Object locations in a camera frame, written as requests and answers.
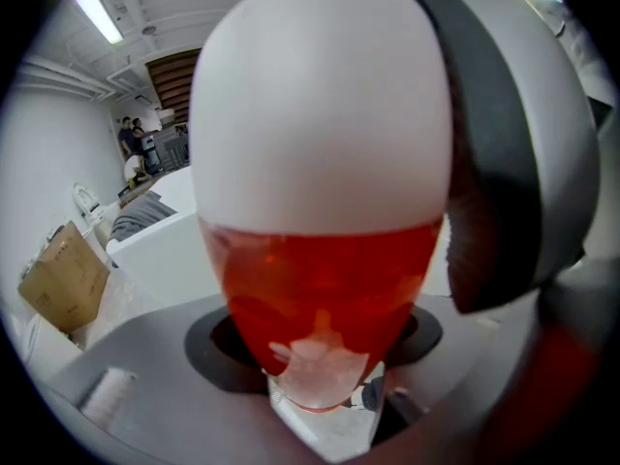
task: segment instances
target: cardboard box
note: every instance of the cardboard box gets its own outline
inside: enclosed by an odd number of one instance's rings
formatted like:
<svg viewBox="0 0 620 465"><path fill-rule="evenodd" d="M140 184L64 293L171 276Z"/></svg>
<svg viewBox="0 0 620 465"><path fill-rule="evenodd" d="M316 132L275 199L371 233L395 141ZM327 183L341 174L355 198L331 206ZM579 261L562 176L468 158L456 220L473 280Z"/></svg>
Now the cardboard box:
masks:
<svg viewBox="0 0 620 465"><path fill-rule="evenodd" d="M17 287L37 312L63 332L97 317L109 271L73 222L49 243Z"/></svg>

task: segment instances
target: man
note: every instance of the man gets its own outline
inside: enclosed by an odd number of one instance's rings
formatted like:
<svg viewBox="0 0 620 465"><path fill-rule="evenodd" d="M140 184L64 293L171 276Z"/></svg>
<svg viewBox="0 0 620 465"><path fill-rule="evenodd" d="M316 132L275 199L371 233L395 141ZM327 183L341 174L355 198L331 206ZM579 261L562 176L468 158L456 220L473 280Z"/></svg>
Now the man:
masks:
<svg viewBox="0 0 620 465"><path fill-rule="evenodd" d="M123 148L123 154L125 159L130 158L132 155L141 153L140 138L142 134L134 133L131 128L132 119L129 117L123 117L123 123L118 133L118 140Z"/></svg>

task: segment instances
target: black base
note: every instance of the black base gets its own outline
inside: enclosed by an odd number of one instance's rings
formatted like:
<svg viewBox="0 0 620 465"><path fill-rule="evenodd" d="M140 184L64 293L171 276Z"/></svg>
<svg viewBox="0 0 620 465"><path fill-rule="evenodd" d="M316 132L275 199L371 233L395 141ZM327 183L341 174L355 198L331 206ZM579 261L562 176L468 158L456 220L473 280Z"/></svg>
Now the black base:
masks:
<svg viewBox="0 0 620 465"><path fill-rule="evenodd" d="M415 363L439 343L442 335L439 321L415 306L398 341L386 354L386 368ZM268 394L266 377L225 307L190 327L185 354L196 371L221 390Z"/></svg>

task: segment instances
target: person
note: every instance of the person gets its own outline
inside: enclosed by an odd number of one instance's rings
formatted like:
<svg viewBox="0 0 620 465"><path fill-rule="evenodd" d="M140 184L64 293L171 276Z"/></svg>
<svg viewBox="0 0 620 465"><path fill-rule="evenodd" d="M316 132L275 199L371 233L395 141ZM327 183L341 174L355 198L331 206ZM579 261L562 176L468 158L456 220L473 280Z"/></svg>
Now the person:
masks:
<svg viewBox="0 0 620 465"><path fill-rule="evenodd" d="M139 120L137 117L132 121L132 124L134 124L134 135L137 138L142 138L144 136L144 130L142 129L142 121Z"/></svg>
<svg viewBox="0 0 620 465"><path fill-rule="evenodd" d="M130 189L134 189L141 182L150 179L150 175L144 170L144 157L139 154L134 154L127 159L124 173Z"/></svg>
<svg viewBox="0 0 620 465"><path fill-rule="evenodd" d="M131 127L132 119L129 117L123 117L123 123L118 133L118 140L123 149L125 159L129 159L132 155L141 154L142 146L140 138L143 132L135 133Z"/></svg>

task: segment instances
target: white dome lid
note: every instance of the white dome lid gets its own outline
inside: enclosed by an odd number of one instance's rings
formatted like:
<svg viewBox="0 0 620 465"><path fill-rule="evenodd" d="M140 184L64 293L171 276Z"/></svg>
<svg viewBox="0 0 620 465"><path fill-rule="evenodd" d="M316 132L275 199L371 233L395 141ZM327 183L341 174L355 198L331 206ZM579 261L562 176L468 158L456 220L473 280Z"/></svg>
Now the white dome lid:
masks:
<svg viewBox="0 0 620 465"><path fill-rule="evenodd" d="M200 216L255 233L407 229L444 213L451 108L415 0L243 0L190 107Z"/></svg>

